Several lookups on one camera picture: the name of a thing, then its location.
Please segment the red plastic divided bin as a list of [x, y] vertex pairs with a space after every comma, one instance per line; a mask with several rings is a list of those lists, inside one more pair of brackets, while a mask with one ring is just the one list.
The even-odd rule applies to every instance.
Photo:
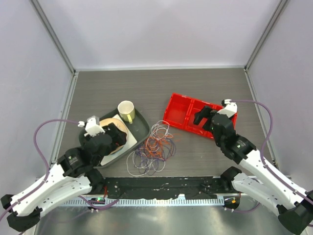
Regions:
[[[202, 119], [199, 125], [194, 125], [194, 114], [204, 106], [209, 106], [214, 112], [223, 108], [222, 105], [205, 102], [199, 99], [173, 93], [164, 112], [163, 122], [170, 126], [213, 139], [210, 132], [202, 129], [206, 119]], [[236, 124], [237, 114], [231, 119]]]

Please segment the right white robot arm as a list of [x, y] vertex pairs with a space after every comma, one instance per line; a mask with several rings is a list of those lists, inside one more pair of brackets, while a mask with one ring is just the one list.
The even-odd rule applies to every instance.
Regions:
[[300, 187], [269, 161], [247, 138], [236, 133], [232, 120], [235, 110], [228, 104], [219, 111], [204, 106], [195, 113], [194, 125], [206, 119], [203, 129], [213, 135], [222, 153], [257, 177], [250, 179], [236, 167], [227, 169], [221, 177], [226, 193], [245, 193], [271, 210], [291, 233], [300, 235], [313, 220], [313, 193]]

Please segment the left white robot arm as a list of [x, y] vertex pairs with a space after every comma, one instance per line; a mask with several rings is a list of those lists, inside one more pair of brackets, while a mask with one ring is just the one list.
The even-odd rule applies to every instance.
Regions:
[[71, 148], [53, 166], [46, 166], [46, 174], [24, 191], [4, 195], [0, 201], [9, 227], [25, 232], [35, 226], [49, 210], [82, 194], [100, 195], [104, 177], [96, 166], [105, 156], [127, 142], [127, 133], [114, 123], [100, 126], [94, 118], [76, 121], [88, 135], [80, 147]]

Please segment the dark green plastic tray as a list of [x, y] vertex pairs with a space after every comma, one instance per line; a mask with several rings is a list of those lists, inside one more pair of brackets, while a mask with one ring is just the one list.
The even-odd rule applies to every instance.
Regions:
[[[110, 111], [109, 113], [105, 114], [104, 116], [100, 117], [100, 121], [104, 120], [105, 118], [112, 118], [116, 114], [119, 115], [117, 108]], [[122, 157], [126, 156], [127, 154], [130, 154], [133, 150], [135, 150], [144, 140], [146, 140], [148, 138], [148, 136], [150, 135], [150, 132], [151, 132], [150, 125], [148, 124], [146, 119], [142, 116], [142, 114], [137, 109], [135, 109], [135, 118], [133, 120], [133, 123], [129, 124], [126, 121], [124, 121], [124, 123], [129, 128], [130, 132], [133, 134], [135, 139], [137, 140], [137, 143], [130, 150], [128, 150], [126, 152], [126, 154], [124, 154]], [[78, 138], [79, 138], [79, 142], [81, 145], [84, 145], [84, 143], [87, 140], [87, 136], [85, 135], [85, 133], [86, 133], [86, 131], [83, 129], [79, 134]]]

